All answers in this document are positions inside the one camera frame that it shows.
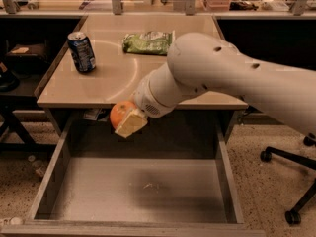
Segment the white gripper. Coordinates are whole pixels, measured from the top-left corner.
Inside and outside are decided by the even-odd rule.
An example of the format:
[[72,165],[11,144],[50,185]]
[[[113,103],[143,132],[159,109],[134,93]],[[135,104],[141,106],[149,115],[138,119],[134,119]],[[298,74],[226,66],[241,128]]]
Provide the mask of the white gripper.
[[132,96],[137,108],[129,109],[115,130],[115,134],[123,138],[143,129],[148,124],[147,117],[158,119],[174,109],[174,106],[167,107],[155,99],[148,76],[140,80]]

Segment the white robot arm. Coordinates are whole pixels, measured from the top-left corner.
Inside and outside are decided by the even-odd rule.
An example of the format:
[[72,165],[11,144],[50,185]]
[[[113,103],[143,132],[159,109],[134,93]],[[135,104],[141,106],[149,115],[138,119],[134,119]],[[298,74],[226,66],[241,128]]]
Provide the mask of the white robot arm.
[[209,91],[240,97],[309,139],[316,137],[315,71],[253,59],[202,33],[174,40],[167,61],[138,84],[134,106],[119,120],[116,134],[129,137],[149,118],[158,119]]

